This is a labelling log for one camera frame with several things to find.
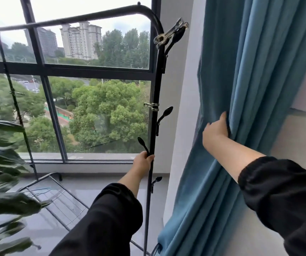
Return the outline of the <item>black metal clothes rack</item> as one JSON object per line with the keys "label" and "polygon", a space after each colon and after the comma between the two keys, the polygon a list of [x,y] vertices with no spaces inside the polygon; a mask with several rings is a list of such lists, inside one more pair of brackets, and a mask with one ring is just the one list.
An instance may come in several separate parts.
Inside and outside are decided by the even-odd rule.
{"label": "black metal clothes rack", "polygon": [[[156,15],[154,10],[151,10],[147,6],[141,5],[140,2],[138,2],[135,5],[100,11],[100,12],[93,12],[89,14],[83,14],[78,16],[71,16],[66,18],[59,18],[55,20],[49,20],[49,21],[42,21],[42,22],[35,22],[34,16],[33,16],[33,10],[31,7],[31,1],[30,0],[20,0],[22,2],[22,9],[24,12],[25,21],[26,24],[23,25],[12,25],[12,26],[3,26],[0,27],[0,33],[3,31],[13,31],[13,30],[23,30],[28,29],[29,35],[31,38],[32,48],[34,51],[37,67],[39,69],[39,75],[42,77],[42,83],[44,84],[44,93],[48,102],[49,111],[52,113],[52,120],[53,120],[53,127],[56,133],[56,137],[58,140],[58,143],[60,145],[60,152],[63,159],[63,163],[66,163],[67,161],[67,153],[65,149],[65,145],[63,144],[63,138],[61,135],[61,131],[58,129],[58,117],[57,113],[53,112],[54,102],[52,97],[52,91],[48,84],[48,75],[51,73],[53,76],[58,76],[59,73],[69,73],[69,70],[73,70],[75,73],[85,73],[88,76],[91,76],[93,78],[103,76],[111,78],[110,73],[114,72],[116,78],[120,78],[121,76],[125,76],[125,78],[128,78],[131,73],[140,73],[141,69],[129,69],[129,68],[110,68],[110,67],[91,67],[91,72],[88,72],[89,69],[87,66],[73,66],[73,65],[53,65],[53,64],[46,64],[44,62],[44,57],[41,52],[40,47],[40,41],[38,37],[38,33],[36,28],[38,27],[48,27],[48,26],[56,26],[56,25],[63,25],[63,24],[72,24],[77,22],[86,22],[91,20],[102,20],[102,19],[108,19],[108,18],[115,18],[115,17],[123,17],[123,16],[130,16],[135,14],[140,14],[145,17],[147,17],[151,21],[151,29],[155,29],[156,36],[160,33],[164,33],[163,26],[159,20],[159,17]],[[152,49],[153,46],[155,46],[153,42],[154,38],[151,37],[151,46]],[[174,43],[172,43],[172,39],[169,40],[168,44],[165,46],[161,46],[156,51],[151,51],[151,55],[153,55],[153,58],[150,59],[150,65],[149,69],[143,71],[144,76],[152,76],[153,83],[151,85],[151,92],[150,92],[150,102],[149,103],[159,103],[159,97],[160,97],[160,88],[161,88],[161,81],[162,81],[162,75],[165,73],[166,69],[166,63],[168,58],[168,53]],[[0,36],[0,54],[2,58],[3,63],[3,69],[4,73],[6,74],[6,77],[9,81],[10,90],[14,91],[11,79],[10,79],[10,72],[8,68],[8,64],[6,61],[6,57],[4,54],[4,50],[2,47],[2,41]],[[23,123],[21,118],[21,113],[19,112],[18,103],[16,100],[16,96],[13,96],[14,105],[16,107],[17,113],[19,114],[19,122]],[[161,120],[171,114],[173,111],[173,107],[168,107],[163,115],[158,119],[159,111],[150,111],[150,121],[149,121],[149,148],[147,148],[146,144],[141,138],[138,138],[138,142],[141,146],[144,147],[144,149],[147,151],[148,155],[152,155],[155,153],[155,143],[156,143],[156,137],[159,135],[159,124]]]}

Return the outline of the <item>green leafy plant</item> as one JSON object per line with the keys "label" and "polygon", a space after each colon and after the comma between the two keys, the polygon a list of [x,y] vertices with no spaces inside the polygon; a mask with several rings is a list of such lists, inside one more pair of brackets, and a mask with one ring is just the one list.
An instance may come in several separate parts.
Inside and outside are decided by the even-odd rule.
{"label": "green leafy plant", "polygon": [[1,243],[2,240],[17,234],[26,227],[21,221],[22,218],[39,213],[52,201],[39,201],[21,191],[10,192],[18,184],[19,177],[29,172],[29,168],[33,169],[35,176],[37,172],[23,123],[16,124],[0,120],[0,131],[22,133],[31,162],[27,166],[27,162],[15,151],[15,142],[0,137],[0,215],[15,215],[14,218],[0,222],[0,256],[23,252],[30,247],[40,250],[41,246],[36,245],[30,237]]}

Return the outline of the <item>person's right hand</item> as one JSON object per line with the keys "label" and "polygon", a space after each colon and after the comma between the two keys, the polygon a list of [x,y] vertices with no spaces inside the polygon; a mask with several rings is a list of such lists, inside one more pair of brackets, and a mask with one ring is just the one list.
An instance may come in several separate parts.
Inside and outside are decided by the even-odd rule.
{"label": "person's right hand", "polygon": [[207,123],[202,132],[202,144],[211,155],[213,155],[215,149],[219,147],[219,141],[226,138],[229,137],[225,137],[220,133],[219,120],[213,123]]}

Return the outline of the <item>black window frame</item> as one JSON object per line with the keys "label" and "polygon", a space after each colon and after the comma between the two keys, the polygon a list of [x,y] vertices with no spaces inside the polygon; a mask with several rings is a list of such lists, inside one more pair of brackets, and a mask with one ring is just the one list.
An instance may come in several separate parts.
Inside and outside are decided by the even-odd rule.
{"label": "black window frame", "polygon": [[[59,19],[51,0],[30,0],[35,22]],[[0,0],[0,27],[26,24],[20,0]],[[140,14],[36,28],[46,64],[141,69],[128,78],[48,75],[67,161],[63,163],[28,29],[0,33],[10,79],[35,164],[129,163],[149,142],[151,21]],[[20,124],[0,54],[0,120]],[[22,133],[0,131],[27,164]]]}

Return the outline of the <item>person's left forearm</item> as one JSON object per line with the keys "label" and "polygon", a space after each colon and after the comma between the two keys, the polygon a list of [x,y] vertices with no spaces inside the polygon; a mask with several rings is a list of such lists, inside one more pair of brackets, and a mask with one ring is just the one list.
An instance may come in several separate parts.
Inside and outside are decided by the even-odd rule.
{"label": "person's left forearm", "polygon": [[120,181],[107,185],[49,256],[130,256],[131,238],[143,223],[137,193],[147,172],[133,167]]}

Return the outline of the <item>person's right forearm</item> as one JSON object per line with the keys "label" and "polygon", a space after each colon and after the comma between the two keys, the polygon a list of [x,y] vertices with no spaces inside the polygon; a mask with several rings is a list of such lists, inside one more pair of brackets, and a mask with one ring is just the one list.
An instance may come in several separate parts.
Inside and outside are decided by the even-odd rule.
{"label": "person's right forearm", "polygon": [[306,256],[306,169],[225,136],[208,138],[203,145],[237,181],[261,223],[284,239],[287,254]]}

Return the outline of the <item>person's left hand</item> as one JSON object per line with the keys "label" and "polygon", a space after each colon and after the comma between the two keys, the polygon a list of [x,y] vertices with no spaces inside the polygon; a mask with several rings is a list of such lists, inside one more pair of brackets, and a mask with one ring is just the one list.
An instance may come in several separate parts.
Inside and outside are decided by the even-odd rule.
{"label": "person's left hand", "polygon": [[134,173],[140,176],[141,178],[145,177],[151,168],[151,164],[148,164],[146,162],[147,156],[149,156],[147,151],[142,151],[134,158],[133,161],[132,169]]}

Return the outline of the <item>large metal spring clamp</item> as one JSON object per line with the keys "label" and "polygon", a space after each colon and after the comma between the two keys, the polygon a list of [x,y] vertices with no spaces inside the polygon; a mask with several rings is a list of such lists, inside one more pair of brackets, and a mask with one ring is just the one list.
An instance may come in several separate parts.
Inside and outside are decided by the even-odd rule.
{"label": "large metal spring clamp", "polygon": [[168,44],[172,39],[172,43],[177,43],[185,33],[185,30],[189,28],[189,23],[179,18],[174,26],[172,26],[167,32],[158,34],[153,42],[158,50],[161,46]]}

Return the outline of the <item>blue curtain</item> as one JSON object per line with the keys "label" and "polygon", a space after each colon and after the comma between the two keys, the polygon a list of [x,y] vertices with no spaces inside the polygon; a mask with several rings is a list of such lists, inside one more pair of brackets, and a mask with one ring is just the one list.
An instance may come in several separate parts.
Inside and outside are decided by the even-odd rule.
{"label": "blue curtain", "polygon": [[266,154],[306,74],[306,0],[206,0],[196,136],[158,237],[159,256],[221,256],[244,207],[202,145],[228,111],[229,136]]}

